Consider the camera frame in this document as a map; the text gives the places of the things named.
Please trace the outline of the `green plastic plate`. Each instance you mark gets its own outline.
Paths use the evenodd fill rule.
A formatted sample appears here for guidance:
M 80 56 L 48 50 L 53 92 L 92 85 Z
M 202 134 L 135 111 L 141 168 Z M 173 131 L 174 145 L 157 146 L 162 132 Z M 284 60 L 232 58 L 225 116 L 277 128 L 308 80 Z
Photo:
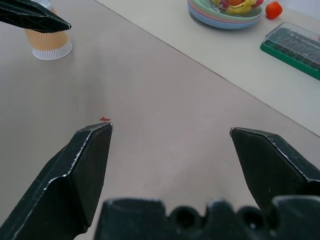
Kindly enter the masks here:
M 223 18 L 227 20 L 235 20 L 236 18 L 242 18 L 245 20 L 253 19 L 256 17 L 259 17 L 262 14 L 262 8 L 254 8 L 248 13 L 245 14 L 229 14 L 224 11 L 218 12 L 215 10 L 213 4 L 209 0 L 190 0 L 190 2 L 193 4 L 194 7 L 196 7 L 198 10 L 214 16 L 218 18 Z

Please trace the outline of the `green box with clear lid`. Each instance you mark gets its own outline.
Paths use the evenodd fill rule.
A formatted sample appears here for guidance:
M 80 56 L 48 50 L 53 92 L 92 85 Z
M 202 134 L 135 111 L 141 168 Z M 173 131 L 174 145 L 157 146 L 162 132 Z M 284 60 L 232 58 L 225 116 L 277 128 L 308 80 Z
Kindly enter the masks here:
M 289 22 L 269 32 L 260 49 L 320 81 L 320 35 Z

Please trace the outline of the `stack of pastel plates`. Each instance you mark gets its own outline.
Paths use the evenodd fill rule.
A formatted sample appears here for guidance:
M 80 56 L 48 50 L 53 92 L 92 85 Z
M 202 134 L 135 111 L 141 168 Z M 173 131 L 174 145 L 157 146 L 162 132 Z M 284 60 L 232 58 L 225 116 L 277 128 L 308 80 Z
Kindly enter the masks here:
M 188 6 L 188 10 L 193 17 L 195 17 L 198 21 L 202 22 L 203 24 L 214 27 L 214 28 L 223 29 L 223 30 L 245 29 L 255 25 L 260 20 L 260 17 L 258 17 L 257 19 L 249 22 L 229 23 L 229 22 L 222 22 L 219 20 L 208 18 L 202 14 L 199 14 L 198 12 L 193 10 L 190 6 Z

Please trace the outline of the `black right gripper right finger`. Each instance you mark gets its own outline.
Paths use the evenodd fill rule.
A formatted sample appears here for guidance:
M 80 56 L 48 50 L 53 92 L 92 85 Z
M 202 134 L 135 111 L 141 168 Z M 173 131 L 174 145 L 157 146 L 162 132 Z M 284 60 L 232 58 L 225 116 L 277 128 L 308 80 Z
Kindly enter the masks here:
M 262 130 L 230 129 L 248 189 L 265 211 L 277 196 L 320 197 L 320 169 L 280 135 Z

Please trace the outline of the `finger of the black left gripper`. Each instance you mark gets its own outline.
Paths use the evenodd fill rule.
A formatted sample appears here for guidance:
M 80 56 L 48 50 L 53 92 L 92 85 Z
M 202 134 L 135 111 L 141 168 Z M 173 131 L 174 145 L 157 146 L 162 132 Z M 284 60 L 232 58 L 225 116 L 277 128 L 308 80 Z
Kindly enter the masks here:
M 50 15 L 26 15 L 13 12 L 0 13 L 0 22 L 39 33 L 57 33 L 71 29 L 71 24 Z
M 45 5 L 32 0 L 0 0 L 0 16 L 54 16 L 46 6 L 49 3 L 45 0 Z

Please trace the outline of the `pink plastic plate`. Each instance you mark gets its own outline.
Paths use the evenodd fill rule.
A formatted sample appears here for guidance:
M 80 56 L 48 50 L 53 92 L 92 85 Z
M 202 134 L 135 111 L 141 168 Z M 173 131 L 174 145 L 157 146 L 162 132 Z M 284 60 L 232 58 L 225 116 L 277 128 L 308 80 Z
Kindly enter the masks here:
M 217 20 L 220 22 L 225 22 L 225 23 L 249 23 L 249 22 L 253 22 L 254 20 L 258 20 L 262 15 L 261 8 L 254 10 L 253 16 L 234 16 L 234 15 L 222 14 L 202 6 L 199 8 L 197 5 L 194 5 L 192 2 L 188 2 L 188 5 L 191 7 L 192 10 L 194 10 L 196 13 L 200 14 L 203 17 L 206 17 L 212 20 Z

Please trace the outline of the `orange ribbed paper cup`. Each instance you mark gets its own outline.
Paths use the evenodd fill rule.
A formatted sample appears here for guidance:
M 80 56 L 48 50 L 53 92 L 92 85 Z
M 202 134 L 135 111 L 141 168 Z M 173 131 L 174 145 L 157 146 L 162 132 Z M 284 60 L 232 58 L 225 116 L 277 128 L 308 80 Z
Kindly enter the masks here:
M 72 51 L 72 44 L 65 31 L 40 33 L 25 29 L 33 55 L 40 60 L 57 60 Z

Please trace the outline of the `clear bowl of toy fruit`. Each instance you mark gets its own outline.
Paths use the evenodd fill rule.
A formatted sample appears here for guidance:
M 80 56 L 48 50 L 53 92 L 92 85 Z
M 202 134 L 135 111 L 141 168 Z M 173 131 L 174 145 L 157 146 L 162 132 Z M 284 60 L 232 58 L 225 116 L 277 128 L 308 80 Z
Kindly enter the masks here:
M 217 11 L 226 12 L 231 15 L 247 14 L 270 1 L 271 0 L 210 0 Z

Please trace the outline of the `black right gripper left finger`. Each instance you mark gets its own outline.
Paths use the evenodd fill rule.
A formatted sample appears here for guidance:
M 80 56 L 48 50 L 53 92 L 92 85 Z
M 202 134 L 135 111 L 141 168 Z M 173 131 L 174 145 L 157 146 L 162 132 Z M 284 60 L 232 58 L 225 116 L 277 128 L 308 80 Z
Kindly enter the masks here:
M 0 240 L 74 240 L 92 225 L 113 125 L 78 130 L 40 171 L 5 222 Z

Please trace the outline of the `red toy tomato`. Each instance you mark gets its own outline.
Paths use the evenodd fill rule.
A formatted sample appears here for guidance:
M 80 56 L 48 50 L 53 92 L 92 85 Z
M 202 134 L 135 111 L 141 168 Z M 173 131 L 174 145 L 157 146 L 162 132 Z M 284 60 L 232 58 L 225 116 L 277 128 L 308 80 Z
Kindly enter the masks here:
M 265 15 L 269 20 L 278 18 L 283 12 L 283 8 L 278 1 L 271 1 L 265 7 Z

